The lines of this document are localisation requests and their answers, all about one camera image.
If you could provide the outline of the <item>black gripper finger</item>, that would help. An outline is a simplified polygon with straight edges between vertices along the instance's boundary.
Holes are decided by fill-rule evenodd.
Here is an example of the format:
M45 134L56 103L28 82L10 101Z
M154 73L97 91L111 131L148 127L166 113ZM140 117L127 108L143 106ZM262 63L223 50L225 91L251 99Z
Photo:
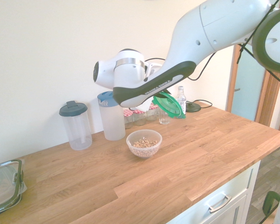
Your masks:
M171 93L167 89L164 89L164 90L160 91L159 93L155 94L154 96L155 97L168 97L168 96L171 96Z

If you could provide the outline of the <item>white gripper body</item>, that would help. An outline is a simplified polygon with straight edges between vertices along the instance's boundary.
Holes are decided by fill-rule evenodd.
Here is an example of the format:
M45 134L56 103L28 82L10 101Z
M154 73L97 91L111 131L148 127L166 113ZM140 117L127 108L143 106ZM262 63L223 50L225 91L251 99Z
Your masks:
M149 110L151 103L152 103L152 99L147 99L141 105L137 107L129 107L129 109L132 111L140 110L142 112L147 112Z

